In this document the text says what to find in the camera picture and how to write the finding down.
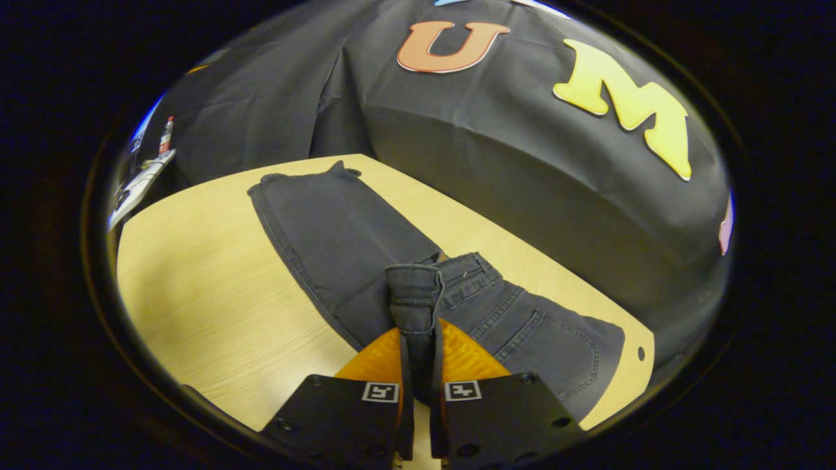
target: black cloth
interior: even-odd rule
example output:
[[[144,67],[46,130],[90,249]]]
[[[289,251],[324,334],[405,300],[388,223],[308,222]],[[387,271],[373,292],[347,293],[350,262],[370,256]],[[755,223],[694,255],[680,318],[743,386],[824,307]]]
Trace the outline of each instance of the black cloth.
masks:
[[[529,293],[503,279],[479,253],[430,266],[389,266],[386,278],[401,331],[424,340],[437,319],[449,321],[511,373],[537,372],[577,421],[598,403],[618,367],[624,346],[619,326]],[[430,385],[415,383],[415,395]]]
[[[479,0],[307,2],[270,18],[182,77],[152,116],[140,160],[175,116],[176,159],[147,202],[237,171],[365,153],[465,204],[607,295],[653,331],[657,364],[711,323],[730,263],[717,233],[729,184],[688,99],[650,63],[555,13]],[[507,26],[477,65],[449,74],[398,65],[410,26],[444,20],[433,54],[453,54],[469,22]],[[556,98],[575,51],[595,47],[636,86],[684,106],[693,174],[682,181],[632,131]]]
[[[576,420],[604,393],[624,332],[511,284],[478,253],[441,250],[342,161],[249,190],[264,230],[319,313],[360,350],[394,326],[415,396],[432,403],[444,318],[512,373],[535,371]]]
[[[384,267],[440,251],[342,161],[325,173],[266,175],[248,193],[291,274],[357,350],[395,327]]]

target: yellow letter m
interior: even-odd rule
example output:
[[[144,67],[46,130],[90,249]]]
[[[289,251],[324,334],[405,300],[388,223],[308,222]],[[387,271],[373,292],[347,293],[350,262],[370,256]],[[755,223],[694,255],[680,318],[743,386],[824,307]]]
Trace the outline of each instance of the yellow letter m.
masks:
[[[568,83],[554,85],[554,94],[594,115],[605,115],[609,107],[601,99],[601,84],[606,84],[615,114],[626,130],[635,129],[656,114],[656,125],[645,131],[647,146],[683,180],[690,180],[685,122],[688,113],[682,104],[656,83],[637,87],[604,52],[572,39],[564,42],[576,52],[575,66]]]

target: screw hole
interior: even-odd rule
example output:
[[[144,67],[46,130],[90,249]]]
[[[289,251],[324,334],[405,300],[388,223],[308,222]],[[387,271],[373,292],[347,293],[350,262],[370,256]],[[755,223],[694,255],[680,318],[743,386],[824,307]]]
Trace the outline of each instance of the screw hole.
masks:
[[[526,460],[535,457],[537,455],[536,452],[526,452],[523,455],[514,459],[514,463],[525,462]]]
[[[557,427],[557,429],[561,427],[566,427],[569,423],[572,422],[572,418],[562,417],[552,421],[552,427]]]
[[[476,444],[465,444],[464,446],[459,447],[459,450],[456,451],[459,457],[472,457],[479,453],[479,446]]]

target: light wood surface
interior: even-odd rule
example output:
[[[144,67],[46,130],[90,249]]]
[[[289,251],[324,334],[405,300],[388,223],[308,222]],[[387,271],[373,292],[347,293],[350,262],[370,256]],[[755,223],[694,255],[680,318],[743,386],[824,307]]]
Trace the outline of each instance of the light wood surface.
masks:
[[[244,171],[167,197],[123,229],[117,275],[140,337],[180,382],[261,430],[309,374],[333,375],[356,352],[322,319],[276,254],[247,189],[263,175],[327,171],[336,161],[360,177],[450,257],[481,253],[505,279],[624,330],[622,359],[589,429],[647,387],[653,334],[613,301],[510,232],[462,204],[362,155]],[[639,360],[638,349],[645,351]],[[429,412],[416,403],[415,460],[430,458]]]

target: orange letter u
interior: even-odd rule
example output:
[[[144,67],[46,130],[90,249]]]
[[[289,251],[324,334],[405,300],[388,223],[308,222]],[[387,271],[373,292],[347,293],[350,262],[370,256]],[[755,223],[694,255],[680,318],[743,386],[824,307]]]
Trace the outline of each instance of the orange letter u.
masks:
[[[511,29],[501,24],[468,23],[465,28],[470,29],[471,33],[459,52],[450,55],[430,54],[430,48],[441,31],[453,26],[454,24],[449,21],[428,21],[413,24],[410,27],[410,31],[412,31],[410,37],[406,39],[404,45],[400,46],[398,64],[407,70],[435,74],[446,74],[468,69],[478,64],[485,57],[497,35],[511,31]]]

